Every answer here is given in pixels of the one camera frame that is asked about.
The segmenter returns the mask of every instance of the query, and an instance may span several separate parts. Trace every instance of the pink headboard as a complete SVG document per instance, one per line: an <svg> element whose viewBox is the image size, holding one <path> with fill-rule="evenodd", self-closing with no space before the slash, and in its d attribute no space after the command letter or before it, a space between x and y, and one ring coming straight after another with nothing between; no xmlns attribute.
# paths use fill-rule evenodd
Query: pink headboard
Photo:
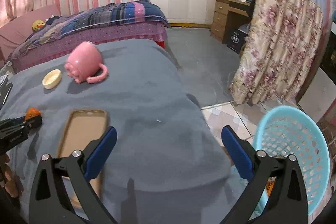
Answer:
<svg viewBox="0 0 336 224"><path fill-rule="evenodd" d="M35 20L41 19L45 21L52 15L60 16L60 11L56 5L33 10L1 27L0 60L6 60L8 55L33 33L32 25Z"/></svg>

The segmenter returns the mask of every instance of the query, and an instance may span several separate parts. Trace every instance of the plastic basket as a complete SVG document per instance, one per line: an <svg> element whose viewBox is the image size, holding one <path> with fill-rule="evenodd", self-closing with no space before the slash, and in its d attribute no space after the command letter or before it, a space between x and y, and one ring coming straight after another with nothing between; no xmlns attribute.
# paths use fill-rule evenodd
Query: plastic basket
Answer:
<svg viewBox="0 0 336 224"><path fill-rule="evenodd" d="M326 141L316 123L301 110L278 106L259 122L253 148L269 156L294 154L304 178L309 215L320 204L330 174L330 159ZM264 191L259 205L265 207Z"/></svg>

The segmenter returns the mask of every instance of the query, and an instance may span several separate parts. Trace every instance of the wooden desk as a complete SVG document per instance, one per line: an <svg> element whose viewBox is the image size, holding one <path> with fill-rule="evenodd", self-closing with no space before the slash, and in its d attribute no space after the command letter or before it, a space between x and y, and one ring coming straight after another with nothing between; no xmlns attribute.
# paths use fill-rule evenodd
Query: wooden desk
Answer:
<svg viewBox="0 0 336 224"><path fill-rule="evenodd" d="M251 21L247 14L249 7L249 3L238 0L216 0L211 36L224 43L231 30Z"/></svg>

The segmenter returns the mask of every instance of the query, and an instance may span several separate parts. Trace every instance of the concrete floor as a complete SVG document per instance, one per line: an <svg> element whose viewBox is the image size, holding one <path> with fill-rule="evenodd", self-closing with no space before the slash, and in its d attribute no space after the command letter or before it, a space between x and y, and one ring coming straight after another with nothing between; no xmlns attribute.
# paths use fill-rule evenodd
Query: concrete floor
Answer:
<svg viewBox="0 0 336 224"><path fill-rule="evenodd" d="M239 67L239 56L210 36L208 29L167 29L166 50L175 61L184 88L200 106L232 100L228 87Z"/></svg>

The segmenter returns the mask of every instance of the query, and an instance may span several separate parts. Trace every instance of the silver bolt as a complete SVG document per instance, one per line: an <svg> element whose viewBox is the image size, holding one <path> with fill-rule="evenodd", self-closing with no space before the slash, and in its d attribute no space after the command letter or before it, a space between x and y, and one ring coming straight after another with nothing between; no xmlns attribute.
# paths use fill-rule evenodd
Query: silver bolt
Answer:
<svg viewBox="0 0 336 224"><path fill-rule="evenodd" d="M72 152L73 157L77 158L82 154L81 150L75 150Z"/></svg>
<svg viewBox="0 0 336 224"><path fill-rule="evenodd" d="M41 158L42 160L47 160L49 159L49 154L44 154Z"/></svg>
<svg viewBox="0 0 336 224"><path fill-rule="evenodd" d="M296 156L294 155L289 155L288 158L290 161L296 161Z"/></svg>
<svg viewBox="0 0 336 224"><path fill-rule="evenodd" d="M257 155L260 158L264 158L264 157L266 157L266 152L264 150L258 150Z"/></svg>

